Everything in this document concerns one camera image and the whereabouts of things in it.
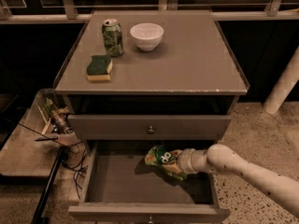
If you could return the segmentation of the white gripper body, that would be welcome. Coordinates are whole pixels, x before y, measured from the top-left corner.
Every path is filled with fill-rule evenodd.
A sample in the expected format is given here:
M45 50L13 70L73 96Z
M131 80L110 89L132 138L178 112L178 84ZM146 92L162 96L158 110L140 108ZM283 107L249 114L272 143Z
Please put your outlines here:
M194 151L194 148L186 148L178 155L178 166L186 175L196 174L192 166L192 154Z

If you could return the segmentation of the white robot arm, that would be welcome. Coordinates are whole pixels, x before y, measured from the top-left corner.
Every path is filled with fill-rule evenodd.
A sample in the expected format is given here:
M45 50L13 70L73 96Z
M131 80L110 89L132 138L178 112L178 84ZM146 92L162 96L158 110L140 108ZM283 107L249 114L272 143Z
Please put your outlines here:
M166 152L163 164L178 174L232 173L299 217L299 182L244 160L225 145L216 144L205 150L186 148Z

